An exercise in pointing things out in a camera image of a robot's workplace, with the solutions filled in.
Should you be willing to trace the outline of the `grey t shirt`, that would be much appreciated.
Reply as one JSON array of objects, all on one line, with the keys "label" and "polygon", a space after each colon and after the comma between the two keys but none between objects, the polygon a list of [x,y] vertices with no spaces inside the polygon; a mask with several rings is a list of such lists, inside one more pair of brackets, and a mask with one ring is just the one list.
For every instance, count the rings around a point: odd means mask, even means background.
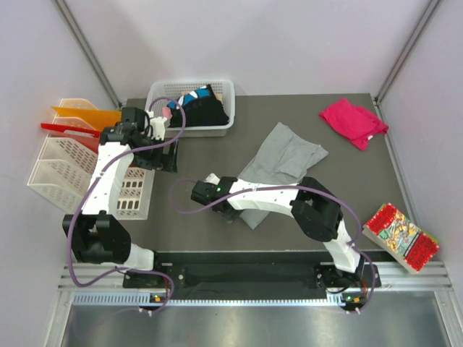
[{"label": "grey t shirt", "polygon": [[238,178],[261,184],[293,184],[326,156],[328,151],[321,145],[302,139],[288,126],[278,123]]}]

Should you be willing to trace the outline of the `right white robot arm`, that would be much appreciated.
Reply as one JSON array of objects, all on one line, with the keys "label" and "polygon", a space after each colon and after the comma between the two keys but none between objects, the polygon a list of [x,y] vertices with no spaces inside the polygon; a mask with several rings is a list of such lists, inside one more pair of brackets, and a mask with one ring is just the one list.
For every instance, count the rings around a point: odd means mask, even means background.
[{"label": "right white robot arm", "polygon": [[293,218],[308,238],[319,241],[333,264],[317,270],[322,288],[351,288],[365,283],[365,257],[354,249],[347,231],[341,200],[320,182],[305,177],[296,184],[275,185],[211,174],[197,181],[191,200],[233,221],[244,211],[278,213]]}]

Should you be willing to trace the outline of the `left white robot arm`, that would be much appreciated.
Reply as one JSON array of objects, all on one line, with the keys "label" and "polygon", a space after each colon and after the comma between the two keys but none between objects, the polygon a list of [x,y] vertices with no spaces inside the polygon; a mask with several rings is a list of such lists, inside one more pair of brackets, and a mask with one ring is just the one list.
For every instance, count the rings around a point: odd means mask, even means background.
[{"label": "left white robot arm", "polygon": [[77,279],[74,262],[113,265],[113,270],[133,271],[147,286],[159,285],[164,270],[156,264],[154,251],[139,247],[116,218],[117,203],[130,166],[157,170],[176,155],[176,139],[166,140],[169,118],[138,116],[106,127],[100,136],[98,157],[90,186],[77,210],[64,217],[67,264],[73,283],[88,287],[106,276],[83,283]]}]

